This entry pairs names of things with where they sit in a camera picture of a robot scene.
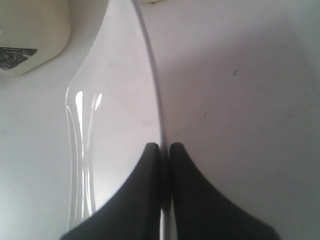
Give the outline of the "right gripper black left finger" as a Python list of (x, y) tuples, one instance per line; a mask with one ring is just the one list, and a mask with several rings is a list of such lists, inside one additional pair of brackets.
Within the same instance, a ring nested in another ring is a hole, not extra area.
[(162, 204), (161, 153), (148, 143), (127, 180), (90, 218), (63, 240), (158, 240)]

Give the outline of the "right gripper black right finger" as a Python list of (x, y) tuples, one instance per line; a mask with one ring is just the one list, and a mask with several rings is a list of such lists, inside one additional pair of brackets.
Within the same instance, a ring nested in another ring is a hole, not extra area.
[(181, 143), (170, 146), (170, 185), (177, 239), (278, 240), (268, 224), (221, 194), (200, 172)]

